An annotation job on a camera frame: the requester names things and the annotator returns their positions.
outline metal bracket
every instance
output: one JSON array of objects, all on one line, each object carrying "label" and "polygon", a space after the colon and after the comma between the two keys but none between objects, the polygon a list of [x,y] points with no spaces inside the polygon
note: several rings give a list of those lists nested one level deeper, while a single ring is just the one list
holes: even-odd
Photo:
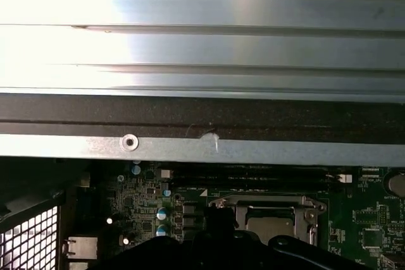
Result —
[{"label": "metal bracket", "polygon": [[318,215],[327,205],[304,195],[227,195],[210,203],[219,207],[232,207],[238,230],[247,230],[247,215],[251,209],[292,209],[294,211],[294,236],[311,245],[317,243]]}]

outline metal grille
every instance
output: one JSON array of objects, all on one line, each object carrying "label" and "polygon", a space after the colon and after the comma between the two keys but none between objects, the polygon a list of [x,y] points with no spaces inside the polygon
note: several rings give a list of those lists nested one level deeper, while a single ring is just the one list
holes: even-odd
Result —
[{"label": "metal grille", "polygon": [[0,270],[56,269],[58,207],[0,234]]}]

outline screw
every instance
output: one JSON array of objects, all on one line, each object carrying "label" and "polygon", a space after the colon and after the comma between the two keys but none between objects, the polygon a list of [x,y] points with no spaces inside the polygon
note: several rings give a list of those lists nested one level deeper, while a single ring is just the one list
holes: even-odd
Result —
[{"label": "screw", "polygon": [[314,218],[315,217],[315,215],[314,215],[314,212],[312,212],[312,211],[309,211],[307,214],[306,214],[306,218]]},{"label": "screw", "polygon": [[285,246],[285,245],[288,245],[288,244],[289,244],[288,240],[286,240],[285,238],[279,238],[279,239],[277,240],[277,243],[278,243],[279,245],[281,245],[281,246]]},{"label": "screw", "polygon": [[121,149],[126,152],[134,151],[138,148],[139,139],[133,134],[126,134],[120,140]]}]

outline chip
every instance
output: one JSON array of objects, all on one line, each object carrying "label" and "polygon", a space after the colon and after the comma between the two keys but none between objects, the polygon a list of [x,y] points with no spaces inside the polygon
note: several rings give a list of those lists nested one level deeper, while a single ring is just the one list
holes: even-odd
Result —
[{"label": "chip", "polygon": [[380,248],[382,246],[383,232],[379,229],[363,229],[363,247]]},{"label": "chip", "polygon": [[134,199],[132,197],[125,197],[124,198],[124,206],[125,207],[132,207],[134,205]]},{"label": "chip", "polygon": [[142,223],[142,230],[152,231],[152,223],[149,223],[149,222]]}]

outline capacitor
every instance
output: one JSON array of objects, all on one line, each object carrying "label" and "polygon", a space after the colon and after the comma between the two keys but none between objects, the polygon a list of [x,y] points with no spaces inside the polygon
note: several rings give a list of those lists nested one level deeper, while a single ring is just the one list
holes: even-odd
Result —
[{"label": "capacitor", "polygon": [[124,236],[122,242],[124,245],[129,245],[131,242],[135,240],[135,233],[130,232],[126,236]]},{"label": "capacitor", "polygon": [[163,196],[169,197],[170,195],[171,195],[171,191],[170,191],[170,190],[164,190],[164,191],[163,191]]},{"label": "capacitor", "polygon": [[158,226],[158,229],[156,229],[156,236],[166,236],[168,231],[168,227],[165,224],[161,224]]},{"label": "capacitor", "polygon": [[395,196],[404,198],[405,197],[405,176],[401,173],[391,176],[388,180],[388,189]]},{"label": "capacitor", "polygon": [[137,164],[135,164],[131,167],[131,172],[133,175],[140,175],[141,171],[142,170],[141,170],[140,166],[138,166]]},{"label": "capacitor", "polygon": [[107,224],[113,224],[116,221],[119,221],[121,219],[123,219],[123,216],[119,213],[115,213],[115,214],[111,215],[110,217],[108,217],[106,222],[107,222]]},{"label": "capacitor", "polygon": [[166,208],[162,207],[158,210],[158,213],[156,213],[156,217],[160,221],[164,221],[168,216],[168,211]]}]

